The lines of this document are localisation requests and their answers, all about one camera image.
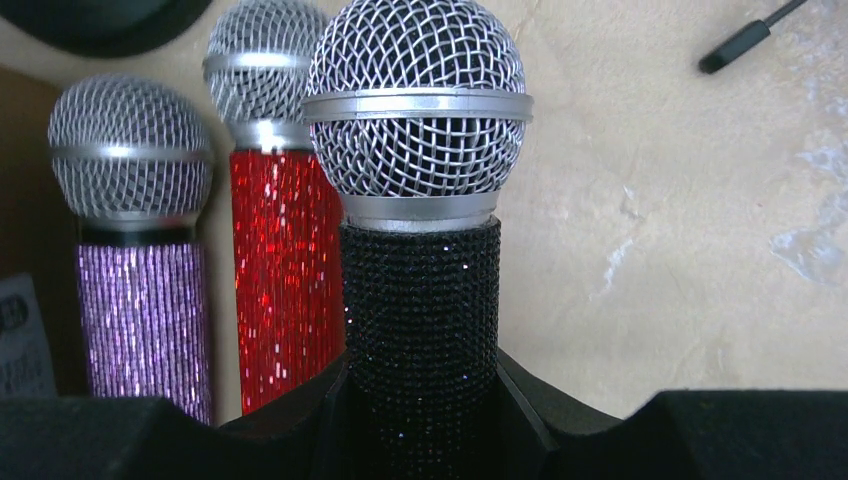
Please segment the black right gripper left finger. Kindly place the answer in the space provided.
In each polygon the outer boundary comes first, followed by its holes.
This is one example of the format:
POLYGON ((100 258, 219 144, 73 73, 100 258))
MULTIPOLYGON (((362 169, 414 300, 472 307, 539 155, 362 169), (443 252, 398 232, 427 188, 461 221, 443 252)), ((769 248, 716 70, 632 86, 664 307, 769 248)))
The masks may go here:
POLYGON ((305 384, 220 427, 158 397, 1 403, 4 479, 306 479, 341 355, 305 384))

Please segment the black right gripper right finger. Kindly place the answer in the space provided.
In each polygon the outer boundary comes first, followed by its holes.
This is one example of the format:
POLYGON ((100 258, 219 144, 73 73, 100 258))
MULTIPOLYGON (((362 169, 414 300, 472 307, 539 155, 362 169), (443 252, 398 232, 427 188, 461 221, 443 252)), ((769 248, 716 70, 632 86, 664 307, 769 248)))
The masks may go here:
POLYGON ((619 420, 499 354, 505 479, 844 479, 844 390, 667 390, 619 420))

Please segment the brown cardboard box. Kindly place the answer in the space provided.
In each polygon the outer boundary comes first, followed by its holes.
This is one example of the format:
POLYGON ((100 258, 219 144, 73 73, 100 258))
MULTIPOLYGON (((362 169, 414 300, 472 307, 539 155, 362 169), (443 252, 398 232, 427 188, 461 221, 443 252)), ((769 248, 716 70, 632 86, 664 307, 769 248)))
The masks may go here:
POLYGON ((75 276, 75 218, 47 142, 58 88, 1 69, 1 275, 31 275, 61 395, 88 392, 75 276))

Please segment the purple glitter microphone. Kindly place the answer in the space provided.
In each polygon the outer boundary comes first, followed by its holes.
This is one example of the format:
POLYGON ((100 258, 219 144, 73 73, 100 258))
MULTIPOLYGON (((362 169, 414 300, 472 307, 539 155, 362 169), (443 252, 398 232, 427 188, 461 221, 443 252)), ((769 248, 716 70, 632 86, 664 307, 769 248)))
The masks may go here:
POLYGON ((210 423, 205 252, 196 224, 214 165, 200 115, 160 83, 101 74, 61 94, 47 135, 53 173, 78 219, 91 391, 163 396, 210 423))

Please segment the red glitter microphone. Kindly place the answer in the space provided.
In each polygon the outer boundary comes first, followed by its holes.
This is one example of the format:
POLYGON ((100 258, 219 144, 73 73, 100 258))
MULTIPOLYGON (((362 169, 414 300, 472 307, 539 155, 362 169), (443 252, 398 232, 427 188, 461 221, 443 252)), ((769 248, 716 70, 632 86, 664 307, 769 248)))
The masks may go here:
POLYGON ((242 1, 215 24, 204 79, 229 157, 241 406, 252 413, 344 349, 342 208, 301 104, 328 16, 306 1, 242 1))

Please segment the tripod shock mount stand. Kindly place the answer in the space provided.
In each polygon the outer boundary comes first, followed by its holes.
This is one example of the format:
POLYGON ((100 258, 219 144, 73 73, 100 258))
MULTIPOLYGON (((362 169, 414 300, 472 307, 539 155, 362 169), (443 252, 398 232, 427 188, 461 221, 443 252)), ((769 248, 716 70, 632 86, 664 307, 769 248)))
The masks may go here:
POLYGON ((765 19, 754 20, 744 25, 704 55, 697 63, 698 71, 712 75, 722 70, 768 38, 771 35, 771 28, 776 23, 806 2, 807 0, 791 0, 765 19))

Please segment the round base shock mount stand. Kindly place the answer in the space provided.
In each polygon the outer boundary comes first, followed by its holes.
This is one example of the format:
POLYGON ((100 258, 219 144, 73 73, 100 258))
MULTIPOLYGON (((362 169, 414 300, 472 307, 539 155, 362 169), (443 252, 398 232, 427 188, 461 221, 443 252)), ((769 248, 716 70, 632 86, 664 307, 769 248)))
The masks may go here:
POLYGON ((1 0, 1 18, 59 50, 111 59, 169 43, 210 4, 210 0, 1 0))

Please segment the black glitter microphone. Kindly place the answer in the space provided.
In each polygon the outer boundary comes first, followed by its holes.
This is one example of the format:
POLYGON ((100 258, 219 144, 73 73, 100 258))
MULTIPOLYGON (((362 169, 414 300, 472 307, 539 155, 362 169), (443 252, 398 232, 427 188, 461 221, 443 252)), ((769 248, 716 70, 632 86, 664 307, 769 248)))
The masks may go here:
POLYGON ((320 37, 303 112, 344 209, 359 479, 477 466, 497 362, 499 193, 533 100, 474 1, 353 1, 320 37))

